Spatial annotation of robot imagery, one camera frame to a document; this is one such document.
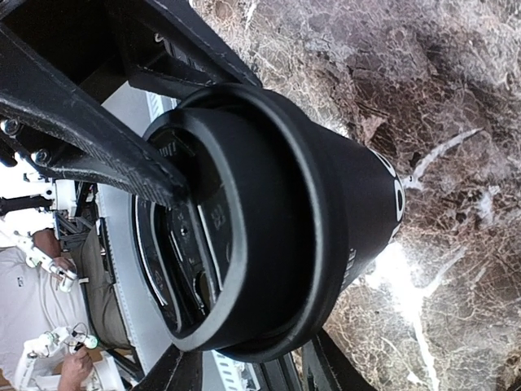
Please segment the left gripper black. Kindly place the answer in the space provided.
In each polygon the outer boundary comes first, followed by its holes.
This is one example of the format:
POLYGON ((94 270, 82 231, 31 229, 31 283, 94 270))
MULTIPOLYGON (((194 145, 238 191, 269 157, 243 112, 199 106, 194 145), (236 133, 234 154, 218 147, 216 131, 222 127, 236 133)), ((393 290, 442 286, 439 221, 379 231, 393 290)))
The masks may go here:
MULTIPOLYGON (((1 23, 87 94, 103 102, 123 83, 175 99, 259 77, 188 1, 3 1, 1 23)), ((185 178, 159 151, 80 90, 16 97, 1 115, 22 125, 7 144, 46 176, 111 185, 173 207, 185 178)))

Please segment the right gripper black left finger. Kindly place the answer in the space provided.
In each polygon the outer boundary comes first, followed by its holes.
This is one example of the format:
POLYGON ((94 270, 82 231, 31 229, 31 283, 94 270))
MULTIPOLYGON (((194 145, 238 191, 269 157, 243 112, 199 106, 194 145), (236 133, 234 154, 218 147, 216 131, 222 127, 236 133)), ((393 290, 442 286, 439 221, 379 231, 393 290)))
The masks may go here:
POLYGON ((133 391, 201 391, 203 355, 167 349, 133 391))

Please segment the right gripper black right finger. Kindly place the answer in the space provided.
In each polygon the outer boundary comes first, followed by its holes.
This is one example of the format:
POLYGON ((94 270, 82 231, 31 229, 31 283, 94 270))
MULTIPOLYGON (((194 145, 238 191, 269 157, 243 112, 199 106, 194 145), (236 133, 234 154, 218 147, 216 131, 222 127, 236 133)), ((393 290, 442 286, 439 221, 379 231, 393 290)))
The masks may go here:
POLYGON ((305 390, 374 391, 322 329, 302 347, 305 390))

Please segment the black plastic cup lid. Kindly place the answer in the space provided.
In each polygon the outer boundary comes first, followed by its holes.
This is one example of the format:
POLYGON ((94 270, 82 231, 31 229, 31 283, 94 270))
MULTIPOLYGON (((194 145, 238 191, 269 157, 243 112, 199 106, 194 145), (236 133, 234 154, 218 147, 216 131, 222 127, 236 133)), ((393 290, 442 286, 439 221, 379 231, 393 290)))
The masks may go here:
POLYGON ((179 349, 268 362, 322 328, 348 244, 321 128, 276 92, 224 84, 147 129, 187 185, 173 207, 147 201, 160 241, 149 266, 179 349))

